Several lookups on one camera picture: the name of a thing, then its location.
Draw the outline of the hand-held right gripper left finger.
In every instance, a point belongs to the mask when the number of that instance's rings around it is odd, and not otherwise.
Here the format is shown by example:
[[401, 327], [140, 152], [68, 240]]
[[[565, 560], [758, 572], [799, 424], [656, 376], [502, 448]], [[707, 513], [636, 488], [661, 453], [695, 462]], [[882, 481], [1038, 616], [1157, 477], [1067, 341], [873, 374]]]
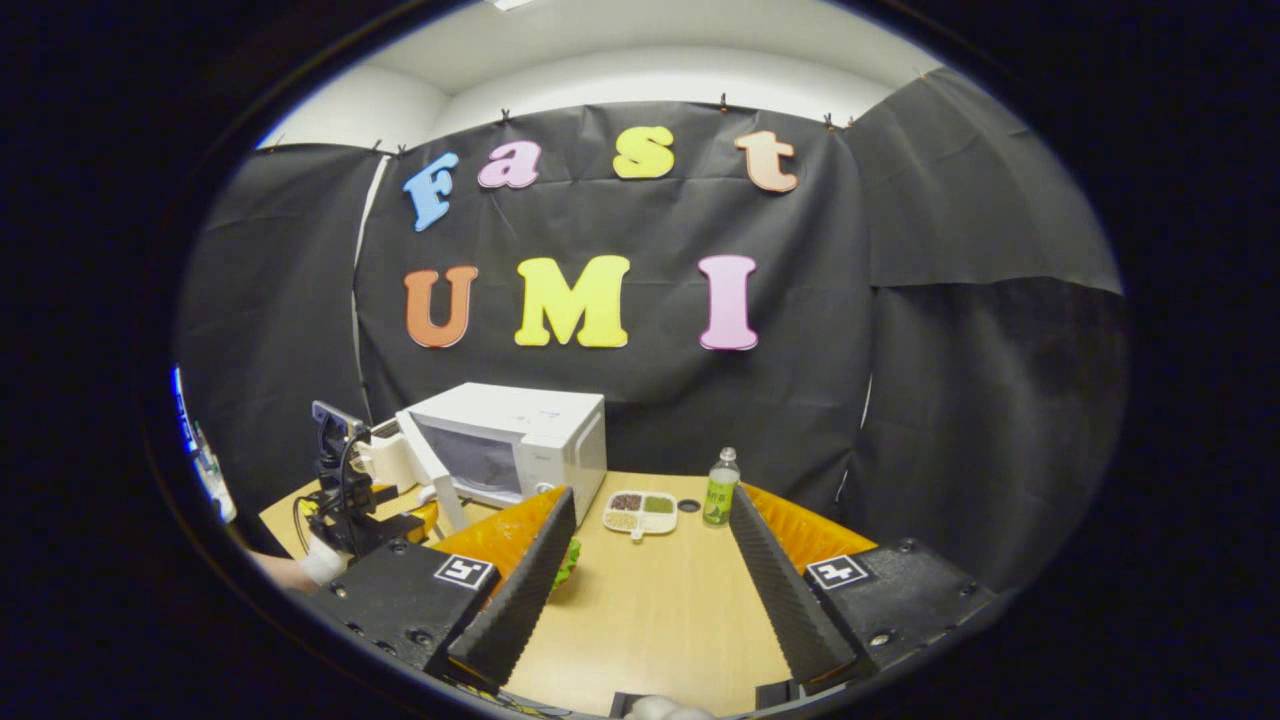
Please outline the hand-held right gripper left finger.
[[498, 691], [570, 551], [575, 500], [556, 487], [433, 546], [393, 539], [301, 601], [415, 671]]

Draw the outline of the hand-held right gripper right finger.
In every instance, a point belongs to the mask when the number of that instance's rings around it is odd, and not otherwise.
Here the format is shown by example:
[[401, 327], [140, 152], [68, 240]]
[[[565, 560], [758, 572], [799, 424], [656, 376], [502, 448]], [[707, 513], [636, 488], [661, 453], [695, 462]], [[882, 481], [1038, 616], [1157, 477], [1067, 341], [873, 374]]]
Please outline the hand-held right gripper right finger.
[[791, 682], [808, 694], [904, 667], [998, 602], [919, 539], [878, 544], [755, 486], [736, 487], [730, 528]]

